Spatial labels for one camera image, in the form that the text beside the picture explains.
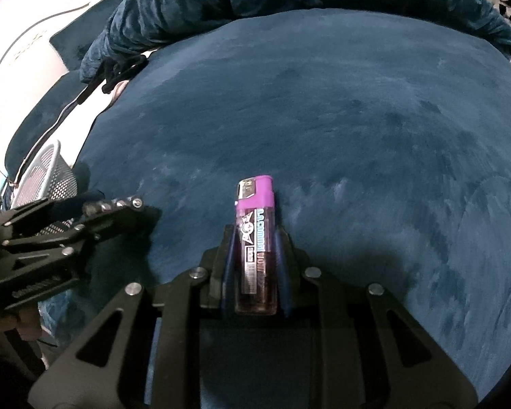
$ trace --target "wire mesh basket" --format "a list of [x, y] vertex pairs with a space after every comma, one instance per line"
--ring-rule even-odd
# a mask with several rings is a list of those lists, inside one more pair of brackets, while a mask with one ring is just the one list
[[[78, 187], [74, 173], [60, 156], [60, 142], [43, 147], [34, 157], [19, 183], [12, 208], [49, 198], [62, 199], [75, 197]], [[41, 233], [58, 233], [68, 230], [72, 220], [49, 225]]]

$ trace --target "black cord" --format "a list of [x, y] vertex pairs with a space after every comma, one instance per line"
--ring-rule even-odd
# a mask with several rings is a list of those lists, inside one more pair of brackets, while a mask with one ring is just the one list
[[46, 345], [46, 346], [49, 346], [49, 347], [58, 347], [57, 345], [54, 345], [52, 343], [48, 343], [47, 341], [44, 341], [44, 340], [41, 340], [40, 338], [38, 338], [38, 343], [42, 343], [43, 345]]
[[15, 175], [14, 180], [11, 182], [15, 187], [19, 186], [20, 178], [25, 173], [25, 167], [30, 164], [30, 162], [34, 159], [36, 156], [36, 153], [41, 149], [41, 147], [44, 145], [44, 143], [47, 141], [47, 139], [52, 135], [55, 130], [63, 123], [63, 121], [68, 117], [70, 112], [74, 110], [74, 108], [78, 105], [78, 98], [74, 98], [70, 103], [68, 103], [64, 109], [60, 112], [59, 117], [55, 121], [55, 123], [44, 132], [44, 134], [38, 138], [38, 141], [32, 146], [31, 150], [28, 151], [27, 156], [22, 161], [22, 163], [19, 166], [19, 169], [17, 170], [17, 174]]
[[3, 176], [6, 180], [7, 180], [7, 177], [6, 177], [6, 175], [4, 174], [4, 172], [2, 172], [2, 171], [0, 170], [0, 173], [1, 173], [1, 174], [2, 174], [2, 176]]
[[2, 57], [0, 58], [0, 65], [2, 64], [2, 61], [4, 61], [4, 58], [6, 58], [6, 55], [8, 54], [8, 52], [11, 50], [11, 48], [15, 45], [15, 43], [17, 43], [19, 41], [19, 39], [24, 35], [26, 34], [28, 31], [30, 31], [30, 29], [32, 29], [33, 27], [39, 25], [40, 23], [43, 23], [44, 21], [47, 21], [49, 20], [50, 18], [54, 18], [54, 17], [58, 17], [59, 15], [64, 15], [64, 14], [67, 14], [67, 13], [70, 13], [70, 12], [75, 12], [75, 11], [79, 11], [87, 6], [89, 6], [90, 3], [86, 3], [84, 4], [83, 6], [79, 6], [79, 7], [76, 7], [74, 9], [68, 9], [67, 11], [63, 11], [63, 12], [59, 12], [59, 13], [54, 13], [53, 15], [50, 15], [48, 17], [45, 17], [45, 18], [42, 18], [41, 20], [38, 20], [36, 23], [34, 23], [32, 26], [26, 28], [22, 34], [20, 34], [15, 40], [13, 43], [11, 43], [11, 45], [6, 49], [6, 52], [4, 52], [4, 55], [2, 55]]

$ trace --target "lighter label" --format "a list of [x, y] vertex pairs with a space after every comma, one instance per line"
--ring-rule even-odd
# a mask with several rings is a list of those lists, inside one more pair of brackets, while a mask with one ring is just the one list
[[244, 294], [257, 294], [257, 269], [254, 257], [254, 246], [245, 247], [244, 257], [244, 278], [243, 278], [243, 293]]
[[255, 239], [257, 241], [257, 251], [265, 252], [265, 210], [256, 209], [255, 211]]
[[240, 226], [240, 232], [243, 234], [243, 241], [248, 244], [253, 244], [252, 232], [254, 231], [254, 224], [252, 223], [253, 211], [243, 217], [243, 224]]

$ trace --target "purple lighter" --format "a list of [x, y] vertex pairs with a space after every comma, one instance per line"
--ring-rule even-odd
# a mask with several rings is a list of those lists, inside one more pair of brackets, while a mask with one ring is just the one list
[[235, 311], [274, 315], [277, 310], [275, 194], [269, 175], [238, 183], [236, 230], [238, 248]]

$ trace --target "metal bolt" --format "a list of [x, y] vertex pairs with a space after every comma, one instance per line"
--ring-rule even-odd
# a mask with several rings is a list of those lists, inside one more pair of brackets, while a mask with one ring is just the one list
[[305, 276], [308, 278], [320, 278], [322, 271], [315, 267], [305, 269]]
[[202, 267], [196, 267], [196, 268], [192, 268], [190, 271], [189, 271], [189, 276], [194, 279], [194, 280], [198, 280], [199, 278], [205, 278], [206, 275], [207, 275], [207, 271], [205, 268], [202, 268]]
[[140, 209], [144, 205], [141, 198], [133, 198], [132, 199], [132, 207]]
[[384, 288], [379, 283], [371, 283], [367, 289], [371, 295], [381, 296], [384, 293]]
[[91, 215], [95, 215], [98, 212], [98, 208], [94, 204], [86, 204], [83, 206], [83, 213], [89, 217]]
[[65, 247], [63, 250], [60, 251], [60, 253], [63, 254], [65, 257], [72, 255], [74, 252], [76, 251], [74, 250], [73, 247], [70, 246]]
[[125, 286], [127, 295], [138, 295], [140, 291], [142, 291], [142, 285], [140, 283], [129, 283]]

